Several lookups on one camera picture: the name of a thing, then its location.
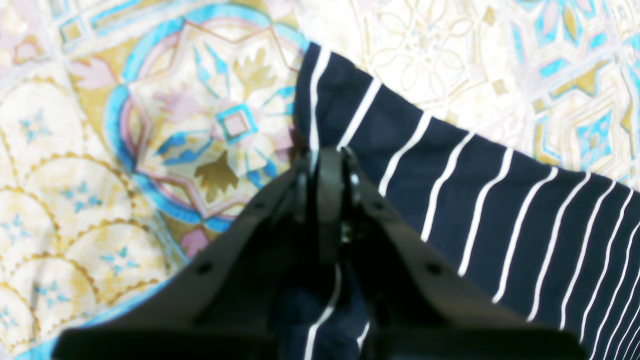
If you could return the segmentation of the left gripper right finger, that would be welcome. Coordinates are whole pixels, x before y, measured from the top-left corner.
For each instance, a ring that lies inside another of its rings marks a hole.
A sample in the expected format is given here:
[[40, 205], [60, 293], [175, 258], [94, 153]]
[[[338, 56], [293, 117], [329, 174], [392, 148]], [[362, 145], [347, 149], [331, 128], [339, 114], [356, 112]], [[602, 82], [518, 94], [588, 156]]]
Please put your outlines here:
[[583, 360], [574, 335], [525, 321], [457, 275], [330, 150], [330, 262], [353, 269], [370, 321], [364, 360]]

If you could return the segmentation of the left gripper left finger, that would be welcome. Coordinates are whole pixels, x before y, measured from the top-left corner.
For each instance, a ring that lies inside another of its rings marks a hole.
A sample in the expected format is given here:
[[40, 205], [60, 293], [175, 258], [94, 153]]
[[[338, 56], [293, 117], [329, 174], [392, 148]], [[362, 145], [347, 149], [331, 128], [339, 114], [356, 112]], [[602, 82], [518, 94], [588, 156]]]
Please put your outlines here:
[[330, 264], [322, 223], [324, 150], [305, 153], [158, 293], [100, 325], [66, 330], [55, 360], [278, 360], [269, 321], [281, 278]]

